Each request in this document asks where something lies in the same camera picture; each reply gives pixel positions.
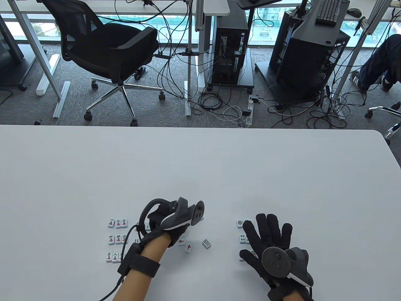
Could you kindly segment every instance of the keyboard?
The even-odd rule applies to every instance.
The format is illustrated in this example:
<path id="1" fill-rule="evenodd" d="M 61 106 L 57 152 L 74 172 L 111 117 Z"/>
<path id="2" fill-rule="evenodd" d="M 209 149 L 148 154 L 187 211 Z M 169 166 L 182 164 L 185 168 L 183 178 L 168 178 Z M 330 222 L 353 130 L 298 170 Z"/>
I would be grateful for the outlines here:
<path id="1" fill-rule="evenodd" d="M 324 0 L 320 4 L 316 23 L 336 26 L 341 0 Z"/>

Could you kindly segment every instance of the computer mouse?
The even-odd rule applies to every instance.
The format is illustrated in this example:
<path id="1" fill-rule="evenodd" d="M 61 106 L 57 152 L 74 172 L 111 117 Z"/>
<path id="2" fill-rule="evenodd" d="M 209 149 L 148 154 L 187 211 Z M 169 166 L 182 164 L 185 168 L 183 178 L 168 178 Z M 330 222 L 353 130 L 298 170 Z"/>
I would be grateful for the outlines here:
<path id="1" fill-rule="evenodd" d="M 362 12 L 358 8 L 350 8 L 349 10 L 347 10 L 347 14 L 353 16 L 354 18 L 362 17 Z"/>

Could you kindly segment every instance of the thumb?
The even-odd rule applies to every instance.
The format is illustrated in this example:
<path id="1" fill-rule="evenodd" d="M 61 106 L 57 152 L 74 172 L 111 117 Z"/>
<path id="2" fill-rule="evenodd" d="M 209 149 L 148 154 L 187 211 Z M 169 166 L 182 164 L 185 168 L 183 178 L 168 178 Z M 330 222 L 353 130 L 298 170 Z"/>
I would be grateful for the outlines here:
<path id="1" fill-rule="evenodd" d="M 248 250 L 241 250 L 239 252 L 239 257 L 241 257 L 247 264 L 255 269 L 255 271 L 259 274 L 260 277 L 264 277 L 267 272 L 263 268 L 260 259 L 256 258 L 251 252 Z"/>

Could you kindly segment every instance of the chrome chair leg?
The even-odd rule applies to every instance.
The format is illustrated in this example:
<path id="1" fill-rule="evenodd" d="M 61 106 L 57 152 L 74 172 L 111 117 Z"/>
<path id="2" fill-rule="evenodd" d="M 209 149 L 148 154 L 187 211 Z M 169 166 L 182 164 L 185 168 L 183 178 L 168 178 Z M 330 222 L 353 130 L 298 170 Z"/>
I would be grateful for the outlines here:
<path id="1" fill-rule="evenodd" d="M 130 79 L 131 79 L 133 76 L 134 76 L 134 75 L 133 75 L 133 74 L 131 74 L 131 76 L 125 80 L 125 82 L 124 82 L 124 85 L 125 85 L 127 82 L 129 82 L 129 81 L 130 81 Z"/>
<path id="2" fill-rule="evenodd" d="M 133 110 L 132 107 L 131 107 L 131 104 L 130 104 L 130 102 L 129 102 L 129 100 L 128 100 L 127 92 L 125 91 L 125 88 L 124 88 L 124 87 L 125 87 L 125 85 L 124 85 L 124 86 L 120 86 L 119 88 L 120 88 L 121 93 L 122 93 L 123 96 L 124 96 L 124 99 L 125 99 L 125 101 L 126 101 L 126 103 L 127 103 L 128 108 L 129 108 L 129 110 L 130 110 L 130 112 L 131 112 L 132 119 L 135 119 L 135 112 L 134 112 L 134 110 Z"/>
<path id="3" fill-rule="evenodd" d="M 384 139 L 390 139 L 401 128 L 401 122 L 394 124 L 384 135 Z"/>
<path id="4" fill-rule="evenodd" d="M 130 83 L 125 83 L 124 88 L 128 90 L 150 90 L 150 91 L 163 91 L 162 88 L 157 88 L 157 87 L 148 87 L 148 86 L 140 86 L 140 85 L 133 85 Z"/>
<path id="5" fill-rule="evenodd" d="M 112 83 L 111 81 L 109 81 L 107 79 L 101 79 L 101 78 L 95 78 L 95 77 L 92 77 L 91 79 L 93 81 L 97 81 L 99 83 L 105 83 L 106 85 L 117 86 L 115 83 Z"/>
<path id="6" fill-rule="evenodd" d="M 391 109 L 391 108 L 382 107 L 382 106 L 369 108 L 369 109 L 368 109 L 368 112 L 370 112 L 370 111 L 377 111 L 377 110 L 378 110 L 378 111 L 385 111 L 385 112 L 387 112 L 387 113 L 393 114 L 393 115 L 398 116 L 398 117 L 401 118 L 401 112 L 398 112 L 397 110 L 394 110 L 394 109 Z"/>
<path id="7" fill-rule="evenodd" d="M 108 99 L 110 96 L 112 96 L 113 94 L 115 94 L 117 91 L 119 90 L 119 87 L 116 86 L 113 89 L 111 89 L 110 91 L 108 91 L 105 95 L 103 95 L 102 97 L 100 97 L 98 100 L 96 100 L 94 103 L 92 103 L 89 107 L 86 108 L 86 111 L 89 111 L 90 109 L 92 109 L 93 107 L 97 106 L 98 104 L 100 104 L 102 101 L 104 101 L 105 99 Z"/>

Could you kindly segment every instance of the vr controller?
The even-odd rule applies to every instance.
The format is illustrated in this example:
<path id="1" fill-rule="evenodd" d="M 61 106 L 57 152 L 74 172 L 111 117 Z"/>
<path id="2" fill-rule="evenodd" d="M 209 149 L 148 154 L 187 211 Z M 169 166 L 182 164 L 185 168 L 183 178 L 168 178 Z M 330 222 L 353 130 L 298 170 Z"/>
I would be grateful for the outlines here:
<path id="1" fill-rule="evenodd" d="M 278 247 L 269 247 L 262 253 L 261 261 L 273 277 L 290 278 L 305 287 L 313 286 L 313 278 L 307 270 L 309 255 L 306 250 L 294 247 L 284 251 Z"/>
<path id="2" fill-rule="evenodd" d="M 154 199 L 148 205 L 146 205 L 140 218 L 138 230 L 143 236 L 146 236 L 148 232 L 145 229 L 145 219 L 149 214 L 149 211 L 155 205 L 163 204 L 169 207 L 169 215 L 165 217 L 160 226 L 163 230 L 173 230 L 175 228 L 189 224 L 195 226 L 203 217 L 205 212 L 205 205 L 202 201 L 188 207 L 188 201 L 183 197 L 180 197 L 178 201 L 169 202 L 165 199 Z"/>

